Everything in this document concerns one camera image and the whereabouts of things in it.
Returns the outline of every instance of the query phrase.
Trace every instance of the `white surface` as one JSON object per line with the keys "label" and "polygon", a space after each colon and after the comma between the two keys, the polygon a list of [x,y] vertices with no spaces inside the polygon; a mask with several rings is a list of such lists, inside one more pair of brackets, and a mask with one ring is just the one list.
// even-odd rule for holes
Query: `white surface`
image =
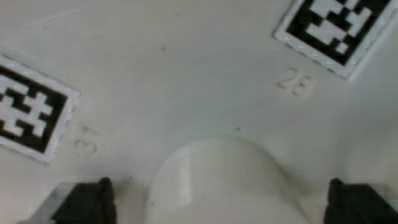
{"label": "white surface", "polygon": [[307,224],[289,184],[264,151],[238,139],[206,139],[161,165],[145,224]]}
{"label": "white surface", "polygon": [[[309,44],[289,34],[288,27],[293,22],[293,18],[296,15],[296,12],[300,10],[303,0],[296,0],[295,4],[291,6],[291,9],[286,13],[284,20],[280,23],[280,27],[275,32],[275,38],[279,41],[291,46],[291,48],[296,50],[298,53],[302,53],[307,58],[318,62],[318,64],[330,69],[332,72],[343,77],[350,78],[351,73],[360,66],[362,58],[366,56],[366,53],[369,52],[369,48],[375,45],[378,36],[382,34],[383,26],[389,23],[391,16],[396,9],[396,2],[391,1],[385,9],[382,11],[382,14],[376,18],[375,25],[371,26],[369,32],[364,36],[364,39],[360,41],[359,47],[353,51],[353,54],[350,56],[348,62],[344,65],[337,63],[337,61],[327,56],[319,50]],[[360,4],[360,1],[346,1],[344,4],[341,4],[335,0],[314,0],[311,5],[311,11],[314,14],[323,18],[319,26],[316,24],[309,25],[307,28],[307,34],[314,37],[314,39],[319,40],[319,42],[325,44],[325,46],[330,46],[332,40],[335,39],[341,41],[335,51],[344,54],[346,53],[346,44],[343,42],[343,39],[346,36],[357,37],[359,31],[362,30],[364,24],[367,22],[367,19],[375,15],[371,14],[371,11],[367,8],[362,9],[360,14],[357,15],[353,12],[350,12],[350,15],[346,17],[346,22],[351,24],[350,30],[344,31],[341,28],[328,22],[327,15],[330,12],[334,12],[337,15],[341,13],[343,8],[350,9],[353,11],[353,6]]]}
{"label": "white surface", "polygon": [[[140,224],[160,163],[213,136],[266,149],[312,223],[330,177],[398,190],[396,17],[346,81],[272,37],[291,3],[1,1],[1,53],[81,92],[81,102],[53,164],[0,149],[0,223],[28,219],[58,183],[108,175],[133,177],[117,187],[119,223]],[[277,87],[289,68],[312,78],[305,97]]]}

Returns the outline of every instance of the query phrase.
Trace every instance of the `white robot part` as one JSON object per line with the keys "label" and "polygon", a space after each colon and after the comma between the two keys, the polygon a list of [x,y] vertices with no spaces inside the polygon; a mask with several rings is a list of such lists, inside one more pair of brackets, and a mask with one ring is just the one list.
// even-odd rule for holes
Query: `white robot part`
{"label": "white robot part", "polygon": [[177,151],[151,184],[145,224],[199,223],[307,223],[270,156],[229,138]]}

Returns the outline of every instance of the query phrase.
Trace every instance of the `black square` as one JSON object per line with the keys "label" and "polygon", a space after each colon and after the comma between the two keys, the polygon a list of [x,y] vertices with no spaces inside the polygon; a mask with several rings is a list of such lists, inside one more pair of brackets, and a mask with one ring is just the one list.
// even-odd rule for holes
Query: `black square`
{"label": "black square", "polygon": [[[0,106],[3,110],[12,111],[16,117],[19,116],[19,118],[14,120],[14,126],[23,130],[21,134],[16,134],[5,130],[3,126],[7,120],[3,120],[0,115],[0,137],[9,139],[35,152],[44,154],[53,137],[60,114],[65,107],[67,96],[48,86],[44,86],[37,81],[39,80],[28,79],[21,74],[17,74],[17,72],[0,66],[0,83],[17,83],[17,85],[26,87],[28,89],[28,91],[23,93],[16,88],[12,88],[12,86],[5,86],[3,91],[0,91],[0,103],[5,98],[12,100],[9,108],[5,108],[3,105]],[[44,124],[42,134],[37,136],[37,134],[33,134],[35,125],[25,119],[26,116],[32,115],[32,107],[26,105],[25,100],[26,98],[35,99],[39,94],[46,97],[44,107],[51,108],[51,112],[37,113],[35,119]]]}
{"label": "black square", "polygon": [[[328,56],[328,58],[335,61],[335,63],[341,66],[344,66],[351,59],[351,55],[360,46],[360,43],[364,41],[369,30],[375,26],[375,22],[378,20],[378,17],[382,15],[385,7],[391,3],[391,0],[359,0],[353,11],[350,11],[343,7],[339,14],[335,14],[334,12],[328,12],[327,18],[321,18],[321,16],[311,10],[311,6],[316,1],[318,0],[303,1],[298,12],[296,12],[293,20],[291,20],[291,23],[288,25],[286,32]],[[346,18],[348,18],[350,13],[360,14],[364,9],[369,10],[371,15],[369,15],[364,25],[360,27],[357,36],[350,36],[348,30],[350,30],[351,24],[346,21]],[[311,25],[319,26],[325,20],[335,25],[335,27],[346,33],[343,42],[348,45],[348,49],[346,49],[344,53],[339,53],[335,50],[335,47],[337,47],[335,43],[339,42],[339,40],[335,38],[334,38],[330,44],[327,45],[319,41],[319,39],[307,33],[309,26]]]}

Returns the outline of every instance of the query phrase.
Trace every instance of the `white floor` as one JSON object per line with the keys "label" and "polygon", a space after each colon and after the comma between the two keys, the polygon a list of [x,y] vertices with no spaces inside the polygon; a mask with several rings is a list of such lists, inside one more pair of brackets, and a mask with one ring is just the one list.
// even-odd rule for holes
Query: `white floor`
{"label": "white floor", "polygon": [[[119,223],[140,224],[160,163],[213,136],[270,152],[311,223],[335,176],[387,184],[398,199],[398,16],[343,80],[272,38],[291,3],[0,2],[0,53],[83,97],[51,165],[0,148],[0,223],[28,219],[60,183],[110,176]],[[277,86],[291,68],[305,96]]]}

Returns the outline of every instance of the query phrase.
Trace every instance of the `white border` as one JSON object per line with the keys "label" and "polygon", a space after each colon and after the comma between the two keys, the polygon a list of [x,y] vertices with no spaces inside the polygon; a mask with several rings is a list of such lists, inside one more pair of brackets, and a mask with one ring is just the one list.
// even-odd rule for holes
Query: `white border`
{"label": "white border", "polygon": [[58,123],[55,125],[53,134],[48,142],[46,153],[35,152],[26,146],[19,145],[14,141],[0,136],[0,145],[9,149],[17,151],[23,155],[37,159],[41,162],[49,164],[55,155],[55,149],[58,145],[58,141],[62,138],[62,134],[65,131],[67,122],[71,120],[71,114],[74,111],[74,107],[78,104],[80,93],[73,90],[60,82],[49,79],[48,76],[39,74],[26,68],[7,56],[0,55],[0,65],[21,74],[30,80],[33,80],[39,84],[42,84],[49,89],[53,89],[58,93],[62,93],[67,97],[65,107],[58,117]]}
{"label": "white border", "polygon": [[362,58],[378,39],[382,28],[391,20],[391,16],[396,10],[396,1],[391,0],[385,10],[380,14],[378,20],[375,22],[373,28],[369,30],[367,36],[364,37],[362,43],[359,45],[357,51],[351,55],[346,66],[341,66],[328,58],[328,56],[296,39],[295,36],[286,32],[288,25],[291,23],[296,11],[300,9],[303,0],[296,0],[282,19],[282,24],[277,28],[273,37],[275,39],[309,57],[309,59],[318,62],[318,64],[344,78],[350,78],[353,70],[357,69]]}

